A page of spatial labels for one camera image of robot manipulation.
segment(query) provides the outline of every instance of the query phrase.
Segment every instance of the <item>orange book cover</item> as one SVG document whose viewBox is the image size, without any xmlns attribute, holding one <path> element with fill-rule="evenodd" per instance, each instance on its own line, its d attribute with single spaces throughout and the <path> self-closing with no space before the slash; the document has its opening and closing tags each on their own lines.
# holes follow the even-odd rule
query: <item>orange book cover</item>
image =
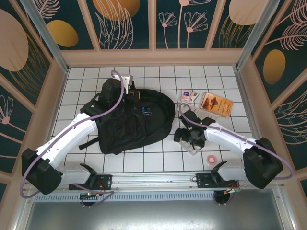
<svg viewBox="0 0 307 230">
<path fill-rule="evenodd" d="M 230 116 L 233 104 L 232 101 L 226 98 L 208 92 L 202 99 L 201 109 L 226 117 Z"/>
</svg>

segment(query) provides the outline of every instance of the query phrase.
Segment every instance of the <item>white tile floor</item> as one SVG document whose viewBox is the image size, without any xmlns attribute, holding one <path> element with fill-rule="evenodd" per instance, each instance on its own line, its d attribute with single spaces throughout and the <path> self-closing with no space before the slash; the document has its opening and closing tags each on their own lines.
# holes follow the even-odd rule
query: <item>white tile floor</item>
<svg viewBox="0 0 307 230">
<path fill-rule="evenodd" d="M 217 122 L 246 137 L 252 136 L 231 66 L 72 68 L 61 100 L 53 136 L 66 127 L 82 106 L 100 92 L 113 69 L 122 74 L 131 74 L 137 88 L 158 90 L 169 96 L 174 103 L 180 102 L 181 89 L 195 90 L 200 94 L 195 101 L 195 106 L 200 106 L 206 92 L 226 97 L 234 102 L 231 117 L 218 117 Z M 180 127 L 183 128 L 183 124 L 179 121 L 176 112 L 171 133 L 162 141 L 125 151 L 119 155 L 102 154 L 98 143 L 83 150 L 79 150 L 76 146 L 63 160 L 62 165 L 85 162 L 98 173 L 178 172 L 210 170 L 222 160 L 238 159 L 235 154 L 212 142 L 206 142 L 202 151 L 195 156 L 183 152 L 181 146 L 173 141 L 175 130 Z M 91 133 L 80 144 L 97 135 L 97 131 Z M 217 159 L 213 165 L 207 162 L 208 156 L 212 155 Z"/>
</svg>

